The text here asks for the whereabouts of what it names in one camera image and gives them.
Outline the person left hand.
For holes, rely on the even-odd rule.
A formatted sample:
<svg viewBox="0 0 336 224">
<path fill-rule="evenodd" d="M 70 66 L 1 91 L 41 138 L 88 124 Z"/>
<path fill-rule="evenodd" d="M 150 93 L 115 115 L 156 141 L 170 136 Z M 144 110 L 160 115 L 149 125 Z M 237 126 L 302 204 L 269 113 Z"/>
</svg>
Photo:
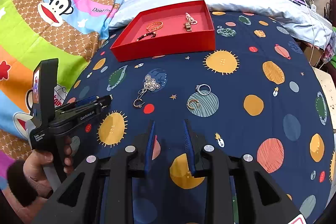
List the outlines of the person left hand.
<svg viewBox="0 0 336 224">
<path fill-rule="evenodd" d="M 74 170 L 73 160 L 71 156 L 72 154 L 72 148 L 70 146 L 71 143 L 72 143 L 71 138 L 66 137 L 64 146 L 65 174 L 70 174 Z M 25 175 L 25 178 L 30 184 L 30 186 L 37 191 L 39 197 L 46 198 L 52 190 L 50 183 L 43 170 L 43 167 L 45 165 L 51 164 L 52 162 L 53 162 L 52 153 L 46 151 L 33 150 L 23 165 L 23 173 Z"/>
</svg>

